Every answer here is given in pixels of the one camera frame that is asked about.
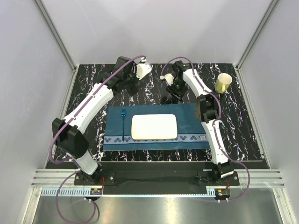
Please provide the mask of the blue small fork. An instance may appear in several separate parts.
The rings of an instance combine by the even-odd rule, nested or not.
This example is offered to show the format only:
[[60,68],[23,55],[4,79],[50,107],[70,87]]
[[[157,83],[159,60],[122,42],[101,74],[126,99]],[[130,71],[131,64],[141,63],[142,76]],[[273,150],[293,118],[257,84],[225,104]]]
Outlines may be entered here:
[[124,120],[126,116],[126,110],[122,109],[121,111],[121,117],[122,117],[122,142],[124,142]]

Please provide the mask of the white rectangular plate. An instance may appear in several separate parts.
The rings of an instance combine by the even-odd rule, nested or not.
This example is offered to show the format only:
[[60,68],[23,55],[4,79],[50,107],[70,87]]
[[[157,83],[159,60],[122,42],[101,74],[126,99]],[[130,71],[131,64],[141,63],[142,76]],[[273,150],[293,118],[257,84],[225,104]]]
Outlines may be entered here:
[[131,123],[134,140],[170,140],[178,136],[177,119],[174,114],[134,115]]

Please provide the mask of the yellow mug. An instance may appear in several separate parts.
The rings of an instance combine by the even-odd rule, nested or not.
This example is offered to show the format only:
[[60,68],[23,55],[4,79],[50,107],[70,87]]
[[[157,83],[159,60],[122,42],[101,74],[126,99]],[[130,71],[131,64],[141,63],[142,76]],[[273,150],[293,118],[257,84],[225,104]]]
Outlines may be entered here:
[[219,74],[214,86],[215,91],[218,92],[219,94],[223,94],[231,85],[232,81],[233,79],[229,74],[227,73]]

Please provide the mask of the blue patterned cloth placemat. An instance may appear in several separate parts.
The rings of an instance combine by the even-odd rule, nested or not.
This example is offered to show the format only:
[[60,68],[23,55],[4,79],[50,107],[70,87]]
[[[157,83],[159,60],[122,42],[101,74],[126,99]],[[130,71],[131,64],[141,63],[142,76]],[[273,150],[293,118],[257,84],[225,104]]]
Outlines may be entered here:
[[[124,120],[124,142],[122,142],[122,109]],[[181,150],[208,149],[209,143],[202,124],[195,117],[195,104],[135,105],[109,107],[103,141],[104,151],[133,150]],[[170,140],[134,140],[131,123],[134,115],[174,114],[177,119],[178,136]]]

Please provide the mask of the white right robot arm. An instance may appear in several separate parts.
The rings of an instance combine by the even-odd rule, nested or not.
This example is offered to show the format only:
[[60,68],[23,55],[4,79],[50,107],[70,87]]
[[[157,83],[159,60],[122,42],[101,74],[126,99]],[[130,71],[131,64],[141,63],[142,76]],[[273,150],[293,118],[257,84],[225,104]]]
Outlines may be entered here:
[[161,78],[166,80],[166,90],[172,97],[181,100],[187,89],[190,88],[197,97],[195,117],[201,122],[207,136],[212,153],[211,178],[218,185],[228,181],[234,173],[232,161],[226,154],[221,137],[219,123],[221,119],[221,94],[209,89],[200,79],[192,62],[184,63],[177,60],[172,65],[174,75],[166,74]]

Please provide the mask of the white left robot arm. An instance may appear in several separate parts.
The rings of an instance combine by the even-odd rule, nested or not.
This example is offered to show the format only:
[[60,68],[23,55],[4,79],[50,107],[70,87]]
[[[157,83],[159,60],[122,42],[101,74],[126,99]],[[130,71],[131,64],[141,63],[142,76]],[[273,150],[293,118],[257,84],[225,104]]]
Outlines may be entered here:
[[89,152],[89,142],[84,133],[105,104],[123,90],[136,94],[136,85],[149,73],[151,66],[145,55],[118,57],[109,72],[98,75],[93,88],[72,112],[62,119],[53,120],[50,161],[54,164],[73,162],[77,167],[75,174],[82,173],[89,184],[97,184],[101,179],[101,165]]

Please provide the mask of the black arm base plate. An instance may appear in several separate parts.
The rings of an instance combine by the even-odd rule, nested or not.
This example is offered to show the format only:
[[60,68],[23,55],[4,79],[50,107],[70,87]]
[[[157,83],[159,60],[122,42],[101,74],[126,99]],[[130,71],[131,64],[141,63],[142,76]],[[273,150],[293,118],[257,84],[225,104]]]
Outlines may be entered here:
[[93,175],[79,172],[75,185],[107,186],[123,182],[182,182],[199,186],[239,186],[238,174],[231,162],[214,165],[210,161],[120,162],[105,161]]

